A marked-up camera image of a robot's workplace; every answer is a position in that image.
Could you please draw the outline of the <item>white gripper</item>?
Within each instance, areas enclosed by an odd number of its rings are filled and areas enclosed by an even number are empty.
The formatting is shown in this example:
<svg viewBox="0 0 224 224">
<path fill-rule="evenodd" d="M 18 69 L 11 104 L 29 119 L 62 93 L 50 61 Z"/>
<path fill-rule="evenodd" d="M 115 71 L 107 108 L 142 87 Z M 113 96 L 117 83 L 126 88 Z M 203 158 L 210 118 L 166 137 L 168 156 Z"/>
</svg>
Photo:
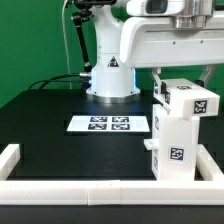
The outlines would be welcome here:
<svg viewBox="0 0 224 224">
<path fill-rule="evenodd" d="M 132 17 L 122 29 L 120 60 L 152 68 L 156 94 L 167 93 L 160 67 L 205 65 L 199 81 L 206 88 L 216 69 L 207 64 L 224 63 L 224 13 L 214 13 L 200 29 L 176 29 L 170 17 Z"/>
</svg>

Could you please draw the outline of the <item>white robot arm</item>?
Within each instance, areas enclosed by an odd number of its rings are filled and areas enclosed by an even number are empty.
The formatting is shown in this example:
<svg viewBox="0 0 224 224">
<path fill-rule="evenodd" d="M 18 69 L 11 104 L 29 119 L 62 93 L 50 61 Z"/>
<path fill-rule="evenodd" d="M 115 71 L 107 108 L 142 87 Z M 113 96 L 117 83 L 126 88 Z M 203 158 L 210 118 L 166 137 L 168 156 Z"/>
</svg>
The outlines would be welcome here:
<svg viewBox="0 0 224 224">
<path fill-rule="evenodd" d="M 90 99 L 123 103 L 136 98 L 137 68 L 224 63 L 224 4 L 215 0 L 118 0 L 130 18 L 118 21 L 112 8 L 93 9 L 97 62 Z"/>
</svg>

